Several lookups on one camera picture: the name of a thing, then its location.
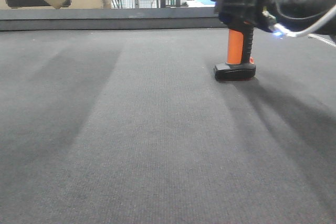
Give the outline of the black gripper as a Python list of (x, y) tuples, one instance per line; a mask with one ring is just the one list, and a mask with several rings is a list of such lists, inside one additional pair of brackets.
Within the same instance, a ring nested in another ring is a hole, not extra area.
[(219, 20), (227, 26), (234, 22), (250, 24), (265, 32), (275, 32), (276, 0), (214, 0), (215, 13)]

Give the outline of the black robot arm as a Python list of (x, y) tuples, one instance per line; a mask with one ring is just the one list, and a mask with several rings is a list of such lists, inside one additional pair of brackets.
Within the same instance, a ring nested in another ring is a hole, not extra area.
[(335, 0), (212, 0), (221, 22), (230, 28), (256, 27), (267, 33), (275, 24), (292, 32), (303, 31), (335, 7)]

